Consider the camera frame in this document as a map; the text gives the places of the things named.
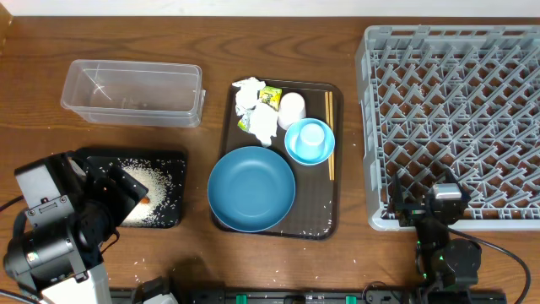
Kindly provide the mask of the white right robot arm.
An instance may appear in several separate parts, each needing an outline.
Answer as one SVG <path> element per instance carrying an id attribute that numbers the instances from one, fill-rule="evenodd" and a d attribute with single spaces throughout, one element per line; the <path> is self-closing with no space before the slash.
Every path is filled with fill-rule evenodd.
<path id="1" fill-rule="evenodd" d="M 469 287 L 478 283 L 482 249 L 475 241 L 450 237 L 450 226 L 463 216 L 469 194 L 449 169 L 442 183 L 409 203 L 398 175 L 392 177 L 392 184 L 389 210 L 401 227 L 416 230 L 416 265 L 425 279 L 411 301 L 471 303 Z"/>

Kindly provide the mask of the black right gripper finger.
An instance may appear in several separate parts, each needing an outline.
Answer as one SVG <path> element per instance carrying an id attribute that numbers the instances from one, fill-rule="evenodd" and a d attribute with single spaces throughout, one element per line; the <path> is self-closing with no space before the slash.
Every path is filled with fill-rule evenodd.
<path id="1" fill-rule="evenodd" d="M 456 179 L 456 176 L 454 175 L 453 170 L 451 168 L 445 168 L 444 183 L 459 185 L 459 181 Z"/>
<path id="2" fill-rule="evenodd" d="M 405 199 L 403 196 L 402 184 L 400 182 L 399 174 L 396 173 L 391 180 L 392 191 L 390 202 L 388 204 L 389 212 L 401 212 L 405 205 Z"/>

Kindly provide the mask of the pile of white rice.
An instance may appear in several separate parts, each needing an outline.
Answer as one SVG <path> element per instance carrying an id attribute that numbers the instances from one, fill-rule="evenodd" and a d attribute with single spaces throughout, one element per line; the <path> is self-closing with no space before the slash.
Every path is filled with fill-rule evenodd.
<path id="1" fill-rule="evenodd" d="M 96 157 L 94 162 L 103 172 L 119 166 L 148 189 L 149 203 L 139 203 L 122 226 L 168 229 L 180 223 L 184 160 Z"/>

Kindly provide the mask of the grey dishwasher rack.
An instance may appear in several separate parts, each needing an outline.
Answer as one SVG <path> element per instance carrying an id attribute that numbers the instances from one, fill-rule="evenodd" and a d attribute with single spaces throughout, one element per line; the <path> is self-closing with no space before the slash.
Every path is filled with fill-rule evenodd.
<path id="1" fill-rule="evenodd" d="M 469 193 L 459 231 L 539 227 L 539 28 L 378 25 L 355 54 L 367 218 L 398 231 L 392 179 L 416 199 L 446 170 Z"/>

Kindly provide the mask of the brown serving tray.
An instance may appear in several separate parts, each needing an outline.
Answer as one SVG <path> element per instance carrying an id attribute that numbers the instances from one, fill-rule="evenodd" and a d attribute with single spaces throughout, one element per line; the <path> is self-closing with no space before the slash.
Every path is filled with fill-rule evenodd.
<path id="1" fill-rule="evenodd" d="M 285 94 L 299 93 L 305 99 L 307 118 L 326 121 L 327 109 L 325 100 L 328 92 L 333 93 L 333 118 L 335 133 L 335 181 L 331 180 L 330 157 L 319 165 L 303 166 L 293 160 L 285 149 L 284 137 L 287 130 L 277 128 L 277 136 L 272 137 L 272 144 L 263 147 L 261 142 L 250 133 L 242 131 L 237 123 L 241 119 L 235 113 L 235 94 L 237 88 L 229 87 L 227 107 L 224 117 L 224 129 L 220 147 L 220 159 L 229 152 L 246 147 L 258 146 L 270 149 L 281 155 L 294 173 L 296 194 L 292 209 L 277 225 L 253 234 L 281 236 L 311 240 L 324 240 L 337 228 L 339 181 L 341 170 L 341 126 L 343 117 L 343 95 L 331 84 L 306 83 L 269 79 L 266 84 L 280 88 Z M 219 221 L 212 213 L 214 224 L 223 231 L 240 232 L 230 229 Z"/>

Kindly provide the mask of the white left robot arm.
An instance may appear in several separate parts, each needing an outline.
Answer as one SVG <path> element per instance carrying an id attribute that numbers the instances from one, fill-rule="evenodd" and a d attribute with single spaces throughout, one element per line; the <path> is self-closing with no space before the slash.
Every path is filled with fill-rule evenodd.
<path id="1" fill-rule="evenodd" d="M 105 242 L 148 189 L 119 166 L 95 169 L 74 153 L 14 172 L 27 203 L 3 259 L 23 301 L 111 303 Z"/>

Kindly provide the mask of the pink plastic cup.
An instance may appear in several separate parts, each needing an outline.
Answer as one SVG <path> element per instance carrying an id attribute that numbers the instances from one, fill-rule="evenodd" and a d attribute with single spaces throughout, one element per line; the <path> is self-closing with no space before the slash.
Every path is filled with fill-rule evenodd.
<path id="1" fill-rule="evenodd" d="M 288 130 L 289 127 L 306 117 L 305 99 L 295 92 L 287 93 L 280 101 L 278 109 L 278 125 Z"/>

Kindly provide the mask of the light blue cup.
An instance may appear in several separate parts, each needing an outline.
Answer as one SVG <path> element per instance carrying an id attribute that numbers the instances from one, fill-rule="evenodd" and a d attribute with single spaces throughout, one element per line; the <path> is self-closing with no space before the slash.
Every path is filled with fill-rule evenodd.
<path id="1" fill-rule="evenodd" d="M 308 123 L 299 132 L 296 140 L 296 154 L 304 160 L 315 160 L 324 150 L 325 133 L 318 123 Z"/>

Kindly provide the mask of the light blue bowl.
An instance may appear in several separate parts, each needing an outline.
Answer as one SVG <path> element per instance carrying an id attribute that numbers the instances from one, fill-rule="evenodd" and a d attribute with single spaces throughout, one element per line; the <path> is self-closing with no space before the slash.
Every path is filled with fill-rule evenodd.
<path id="1" fill-rule="evenodd" d="M 296 154 L 296 148 L 295 148 L 296 140 L 299 136 L 299 132 L 301 128 L 304 127 L 304 125 L 308 123 L 312 123 L 312 122 L 320 124 L 322 128 L 324 129 L 324 133 L 325 133 L 324 150 L 319 158 L 315 160 L 304 160 Z M 322 162 L 326 161 L 330 157 L 330 155 L 332 154 L 332 150 L 335 147 L 335 139 L 334 139 L 334 136 L 332 135 L 332 130 L 326 123 L 315 118 L 304 118 L 292 124 L 289 127 L 284 137 L 284 144 L 285 144 L 285 149 L 287 153 L 293 160 L 295 160 L 296 162 L 298 162 L 299 164 L 303 166 L 315 166 L 315 165 L 321 164 Z"/>

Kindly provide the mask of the yellow green snack wrapper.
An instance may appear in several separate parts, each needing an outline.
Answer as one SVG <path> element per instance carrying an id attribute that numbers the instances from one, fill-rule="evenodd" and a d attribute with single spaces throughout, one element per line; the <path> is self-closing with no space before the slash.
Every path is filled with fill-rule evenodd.
<path id="1" fill-rule="evenodd" d="M 259 91 L 259 99 L 262 103 L 272 107 L 275 111 L 278 111 L 281 101 L 283 90 L 271 86 L 265 86 Z"/>

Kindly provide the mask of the clear plastic bin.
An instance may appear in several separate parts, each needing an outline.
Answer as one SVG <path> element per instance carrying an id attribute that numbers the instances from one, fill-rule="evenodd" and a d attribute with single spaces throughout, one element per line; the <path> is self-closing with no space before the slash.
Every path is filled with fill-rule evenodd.
<path id="1" fill-rule="evenodd" d="M 202 76 L 191 64 L 79 59 L 67 72 L 61 106 L 92 123 L 196 128 Z"/>

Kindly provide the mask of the black shallow tray bin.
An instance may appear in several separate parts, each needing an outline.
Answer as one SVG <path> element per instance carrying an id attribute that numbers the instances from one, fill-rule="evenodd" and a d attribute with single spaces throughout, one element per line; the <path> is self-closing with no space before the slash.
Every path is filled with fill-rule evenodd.
<path id="1" fill-rule="evenodd" d="M 135 148 L 81 148 L 77 153 L 104 172 L 119 166 L 147 189 L 123 227 L 169 229 L 181 222 L 186 157 L 180 151 Z"/>

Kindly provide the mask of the crumpled white paper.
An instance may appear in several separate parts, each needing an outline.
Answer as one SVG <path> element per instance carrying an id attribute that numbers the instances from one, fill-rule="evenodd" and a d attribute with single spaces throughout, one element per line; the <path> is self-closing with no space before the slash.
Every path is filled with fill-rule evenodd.
<path id="1" fill-rule="evenodd" d="M 235 113 L 237 116 L 243 116 L 257 105 L 258 92 L 266 87 L 266 83 L 255 77 L 250 77 L 236 81 L 232 86 L 238 89 L 235 94 Z"/>

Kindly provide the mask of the right wooden chopstick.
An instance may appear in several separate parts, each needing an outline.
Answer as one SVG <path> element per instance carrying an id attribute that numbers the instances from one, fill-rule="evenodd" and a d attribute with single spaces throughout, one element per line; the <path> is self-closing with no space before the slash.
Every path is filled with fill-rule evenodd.
<path id="1" fill-rule="evenodd" d="M 329 126 L 332 130 L 332 135 L 335 139 L 335 133 L 334 133 L 334 118 L 333 118 L 333 93 L 331 91 L 328 92 L 328 105 L 329 105 Z M 332 150 L 332 155 L 330 156 L 330 167 L 331 167 L 331 180 L 335 181 L 335 147 Z"/>

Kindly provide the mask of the crumpled white napkin wrapper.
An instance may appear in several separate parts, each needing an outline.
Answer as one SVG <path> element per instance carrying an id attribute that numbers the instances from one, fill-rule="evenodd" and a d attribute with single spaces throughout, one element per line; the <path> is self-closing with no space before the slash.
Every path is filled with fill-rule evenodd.
<path id="1" fill-rule="evenodd" d="M 268 104 L 260 103 L 247 110 L 237 125 L 242 131 L 253 134 L 263 147 L 269 147 L 272 137 L 277 136 L 278 112 Z"/>

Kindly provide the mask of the dark blue plate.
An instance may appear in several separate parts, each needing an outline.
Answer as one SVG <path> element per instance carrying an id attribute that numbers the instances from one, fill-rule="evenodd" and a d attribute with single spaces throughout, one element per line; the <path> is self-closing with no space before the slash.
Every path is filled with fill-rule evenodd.
<path id="1" fill-rule="evenodd" d="M 282 221 L 296 194 L 294 173 L 276 152 L 258 146 L 235 149 L 216 163 L 208 179 L 213 215 L 230 229 L 254 233 Z"/>

